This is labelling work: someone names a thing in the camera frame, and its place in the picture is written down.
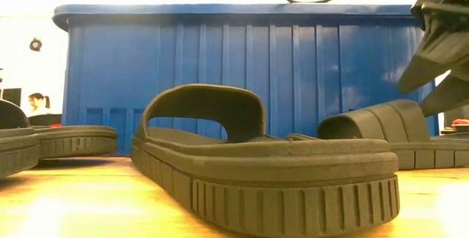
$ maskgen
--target wooden table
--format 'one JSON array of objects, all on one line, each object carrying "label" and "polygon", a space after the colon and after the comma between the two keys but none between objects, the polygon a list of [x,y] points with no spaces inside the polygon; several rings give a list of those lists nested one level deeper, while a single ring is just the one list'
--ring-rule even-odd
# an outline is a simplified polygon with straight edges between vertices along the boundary
[{"label": "wooden table", "polygon": [[[401,212],[348,237],[469,237],[469,168],[399,172]],[[0,181],[0,237],[241,237],[181,209],[129,159],[47,162]]]}]

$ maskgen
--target blue storage container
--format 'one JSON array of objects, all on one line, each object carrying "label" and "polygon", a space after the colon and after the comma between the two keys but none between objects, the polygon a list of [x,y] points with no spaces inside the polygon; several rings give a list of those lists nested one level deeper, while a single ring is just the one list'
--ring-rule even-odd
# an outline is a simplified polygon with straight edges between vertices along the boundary
[{"label": "blue storage container", "polygon": [[[423,36],[410,6],[66,5],[53,21],[70,42],[62,122],[115,127],[118,155],[129,155],[147,103],[184,83],[255,92],[269,133],[281,137],[315,136],[327,116],[398,98],[420,101],[433,89],[403,95],[396,88]],[[209,121],[152,125],[226,136]],[[437,131],[434,117],[429,128]]]}]

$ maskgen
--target woman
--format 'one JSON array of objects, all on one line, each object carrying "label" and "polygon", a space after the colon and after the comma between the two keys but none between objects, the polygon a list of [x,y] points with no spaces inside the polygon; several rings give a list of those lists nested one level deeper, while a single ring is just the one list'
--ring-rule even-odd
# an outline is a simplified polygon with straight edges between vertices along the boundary
[{"label": "woman", "polygon": [[29,104],[32,106],[31,115],[49,114],[51,110],[51,99],[39,92],[28,96]]}]

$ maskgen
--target treaded sole edge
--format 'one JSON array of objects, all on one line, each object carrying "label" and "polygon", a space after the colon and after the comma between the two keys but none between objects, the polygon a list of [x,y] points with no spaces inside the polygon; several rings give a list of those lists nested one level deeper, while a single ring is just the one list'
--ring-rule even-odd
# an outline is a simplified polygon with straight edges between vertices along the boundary
[{"label": "treaded sole edge", "polygon": [[39,144],[26,146],[0,153],[0,178],[25,171],[37,165],[39,160]]},{"label": "treaded sole edge", "polygon": [[469,166],[467,150],[392,150],[399,159],[399,170],[459,168]]},{"label": "treaded sole edge", "polygon": [[132,147],[140,172],[207,222],[258,237],[329,237],[363,231],[399,214],[397,177],[348,185],[255,188],[192,178]]},{"label": "treaded sole edge", "polygon": [[114,153],[116,149],[116,138],[76,136],[40,139],[40,159],[105,155]]}]

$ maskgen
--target red object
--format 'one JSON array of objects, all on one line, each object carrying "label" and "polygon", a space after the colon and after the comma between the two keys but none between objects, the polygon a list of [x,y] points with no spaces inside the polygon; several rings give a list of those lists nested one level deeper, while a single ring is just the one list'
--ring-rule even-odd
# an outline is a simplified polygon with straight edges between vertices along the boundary
[{"label": "red object", "polygon": [[469,124],[469,120],[467,119],[455,119],[452,123],[451,126],[454,128],[455,124]]}]

